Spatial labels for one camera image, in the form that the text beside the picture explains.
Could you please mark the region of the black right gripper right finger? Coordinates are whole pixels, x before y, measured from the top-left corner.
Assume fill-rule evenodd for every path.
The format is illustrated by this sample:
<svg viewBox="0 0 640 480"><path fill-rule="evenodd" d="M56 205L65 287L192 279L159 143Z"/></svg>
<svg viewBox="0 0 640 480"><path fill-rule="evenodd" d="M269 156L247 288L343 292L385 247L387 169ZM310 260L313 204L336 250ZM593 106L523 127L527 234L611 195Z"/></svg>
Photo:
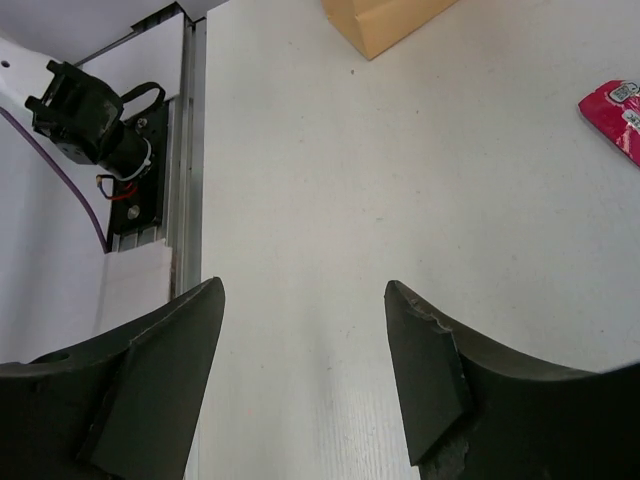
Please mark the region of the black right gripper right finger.
<svg viewBox="0 0 640 480"><path fill-rule="evenodd" d="M639 368L593 373L501 344L399 281L384 295L410 464L424 479L635 479Z"/></svg>

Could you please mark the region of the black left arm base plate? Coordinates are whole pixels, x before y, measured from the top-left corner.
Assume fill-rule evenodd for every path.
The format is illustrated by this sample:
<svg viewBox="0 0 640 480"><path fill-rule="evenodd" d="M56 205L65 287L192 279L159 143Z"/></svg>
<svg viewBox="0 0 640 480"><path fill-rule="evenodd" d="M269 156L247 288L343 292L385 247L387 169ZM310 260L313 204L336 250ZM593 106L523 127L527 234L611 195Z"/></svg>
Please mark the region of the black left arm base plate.
<svg viewBox="0 0 640 480"><path fill-rule="evenodd" d="M169 102L145 117L140 129L152 147L151 166L134 179L136 191L111 204L107 234L124 236L142 232L162 223L165 194L165 173L169 129Z"/></svg>

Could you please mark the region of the red snack packet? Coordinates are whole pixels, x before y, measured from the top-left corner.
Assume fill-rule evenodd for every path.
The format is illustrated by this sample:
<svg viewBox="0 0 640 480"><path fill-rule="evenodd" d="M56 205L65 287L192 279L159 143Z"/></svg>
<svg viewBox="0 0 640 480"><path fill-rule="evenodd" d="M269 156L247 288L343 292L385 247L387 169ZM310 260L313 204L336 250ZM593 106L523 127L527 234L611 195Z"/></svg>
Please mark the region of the red snack packet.
<svg viewBox="0 0 640 480"><path fill-rule="evenodd" d="M610 80L578 103L581 115L639 166L639 81Z"/></svg>

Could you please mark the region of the brown paper bag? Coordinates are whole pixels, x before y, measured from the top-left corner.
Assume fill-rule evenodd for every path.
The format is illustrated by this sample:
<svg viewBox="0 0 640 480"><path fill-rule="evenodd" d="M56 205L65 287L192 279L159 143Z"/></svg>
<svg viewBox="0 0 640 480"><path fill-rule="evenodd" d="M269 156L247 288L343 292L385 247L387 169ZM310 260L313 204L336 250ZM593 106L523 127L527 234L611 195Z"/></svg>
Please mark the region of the brown paper bag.
<svg viewBox="0 0 640 480"><path fill-rule="evenodd" d="M328 21L372 60L456 0L322 0Z"/></svg>

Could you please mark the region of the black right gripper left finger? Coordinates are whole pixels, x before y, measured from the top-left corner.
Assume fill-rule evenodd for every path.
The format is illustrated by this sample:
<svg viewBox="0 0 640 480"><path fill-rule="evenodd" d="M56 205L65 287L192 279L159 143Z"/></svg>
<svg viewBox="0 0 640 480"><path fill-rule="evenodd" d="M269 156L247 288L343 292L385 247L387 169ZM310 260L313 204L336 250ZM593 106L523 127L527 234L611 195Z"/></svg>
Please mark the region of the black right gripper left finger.
<svg viewBox="0 0 640 480"><path fill-rule="evenodd" d="M1 367L5 479L180 479L219 339L211 278L138 319Z"/></svg>

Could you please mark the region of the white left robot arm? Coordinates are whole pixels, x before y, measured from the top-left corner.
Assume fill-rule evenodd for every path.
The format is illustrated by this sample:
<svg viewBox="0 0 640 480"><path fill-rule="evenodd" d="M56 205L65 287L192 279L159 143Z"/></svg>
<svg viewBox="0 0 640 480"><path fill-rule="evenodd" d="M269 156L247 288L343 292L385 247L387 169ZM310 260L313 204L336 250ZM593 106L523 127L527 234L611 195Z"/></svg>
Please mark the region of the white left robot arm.
<svg viewBox="0 0 640 480"><path fill-rule="evenodd" d="M32 115L32 129L68 159L98 165L129 182L152 165L137 119L158 109L165 90L145 82L123 95L68 62L1 40L1 95Z"/></svg>

